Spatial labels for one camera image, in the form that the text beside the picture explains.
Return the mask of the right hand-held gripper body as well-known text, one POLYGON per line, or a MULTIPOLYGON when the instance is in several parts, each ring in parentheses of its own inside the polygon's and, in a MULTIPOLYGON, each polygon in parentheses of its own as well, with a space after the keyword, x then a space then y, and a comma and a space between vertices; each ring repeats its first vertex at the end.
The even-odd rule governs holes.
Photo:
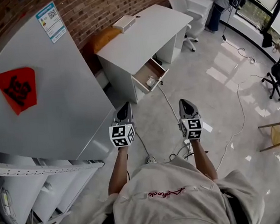
POLYGON ((185 139, 199 140, 203 129, 199 112, 194 112, 191 115, 186 113, 181 114, 179 127, 185 139))

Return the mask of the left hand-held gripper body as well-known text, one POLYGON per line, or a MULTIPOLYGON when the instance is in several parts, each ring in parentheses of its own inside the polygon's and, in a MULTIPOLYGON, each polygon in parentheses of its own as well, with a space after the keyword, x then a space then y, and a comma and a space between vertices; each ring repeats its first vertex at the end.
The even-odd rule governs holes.
POLYGON ((136 135, 135 124, 131 121, 114 120, 109 127, 109 138, 115 147, 128 147, 136 135))

